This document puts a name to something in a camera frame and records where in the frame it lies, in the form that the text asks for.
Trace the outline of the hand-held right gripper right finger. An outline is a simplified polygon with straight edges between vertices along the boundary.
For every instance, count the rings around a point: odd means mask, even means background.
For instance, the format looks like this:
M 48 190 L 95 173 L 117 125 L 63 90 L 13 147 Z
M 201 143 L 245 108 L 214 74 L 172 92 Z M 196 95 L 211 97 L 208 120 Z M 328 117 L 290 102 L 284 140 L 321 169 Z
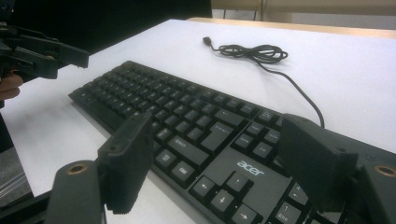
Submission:
M 309 119 L 286 114 L 277 159 L 319 212 L 342 210 L 344 186 L 358 155 L 344 147 L 340 138 Z

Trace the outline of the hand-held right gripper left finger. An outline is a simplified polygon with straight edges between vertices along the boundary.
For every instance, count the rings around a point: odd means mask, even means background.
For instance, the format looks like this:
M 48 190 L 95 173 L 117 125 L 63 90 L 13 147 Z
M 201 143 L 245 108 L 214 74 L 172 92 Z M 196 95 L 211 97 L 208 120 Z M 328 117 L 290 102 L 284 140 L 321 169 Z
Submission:
M 150 113 L 131 116 L 98 149 L 102 201 L 115 215 L 128 214 L 153 164 Z

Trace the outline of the black computer keyboard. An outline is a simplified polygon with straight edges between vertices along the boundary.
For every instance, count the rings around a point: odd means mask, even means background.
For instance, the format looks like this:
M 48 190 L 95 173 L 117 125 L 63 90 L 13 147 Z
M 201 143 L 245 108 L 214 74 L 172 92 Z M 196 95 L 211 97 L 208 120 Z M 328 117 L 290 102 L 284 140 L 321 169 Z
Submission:
M 73 100 L 107 131 L 150 113 L 154 172 L 212 224 L 396 224 L 396 154 L 329 131 L 358 155 L 339 212 L 319 212 L 277 159 L 283 116 L 125 62 Z

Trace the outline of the black curtain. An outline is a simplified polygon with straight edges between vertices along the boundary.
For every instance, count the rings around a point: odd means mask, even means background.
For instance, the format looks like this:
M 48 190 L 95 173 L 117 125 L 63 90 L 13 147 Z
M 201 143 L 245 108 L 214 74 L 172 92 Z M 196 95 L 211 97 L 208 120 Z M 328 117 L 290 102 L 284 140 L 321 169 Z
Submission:
M 90 54 L 163 21 L 211 15 L 211 0 L 0 0 L 0 22 Z

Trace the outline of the light wooden table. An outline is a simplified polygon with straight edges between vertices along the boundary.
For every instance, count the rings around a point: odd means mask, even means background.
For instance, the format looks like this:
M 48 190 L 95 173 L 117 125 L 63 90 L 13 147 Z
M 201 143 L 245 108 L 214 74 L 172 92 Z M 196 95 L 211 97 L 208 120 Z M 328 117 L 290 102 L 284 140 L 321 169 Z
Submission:
M 238 26 L 250 26 L 250 27 L 260 27 L 260 28 L 276 28 L 276 29 L 286 29 L 286 30 L 309 31 L 309 32 L 338 34 L 338 35 L 358 35 L 358 36 L 396 39 L 395 30 L 336 27 L 336 26 L 322 26 L 322 25 L 295 24 L 295 23 L 268 22 L 268 21 L 240 21 L 240 20 L 213 19 L 213 18 L 200 18 L 200 17 L 190 18 L 189 21 L 238 25 Z

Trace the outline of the light wooden desk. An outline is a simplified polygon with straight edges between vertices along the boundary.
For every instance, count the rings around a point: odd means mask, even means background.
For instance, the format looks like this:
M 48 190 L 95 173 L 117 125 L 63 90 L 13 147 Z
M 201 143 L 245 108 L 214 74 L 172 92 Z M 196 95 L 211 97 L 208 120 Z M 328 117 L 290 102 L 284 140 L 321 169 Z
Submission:
M 396 16 L 396 0 L 210 0 L 213 9 L 259 13 L 260 21 L 291 22 L 292 13 Z

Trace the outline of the aluminium floor rail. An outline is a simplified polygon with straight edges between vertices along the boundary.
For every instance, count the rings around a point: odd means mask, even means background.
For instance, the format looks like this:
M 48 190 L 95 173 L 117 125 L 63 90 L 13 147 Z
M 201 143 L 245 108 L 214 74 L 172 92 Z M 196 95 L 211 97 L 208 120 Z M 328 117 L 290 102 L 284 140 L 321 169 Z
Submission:
M 23 171 L 0 172 L 0 207 L 5 207 L 32 194 Z

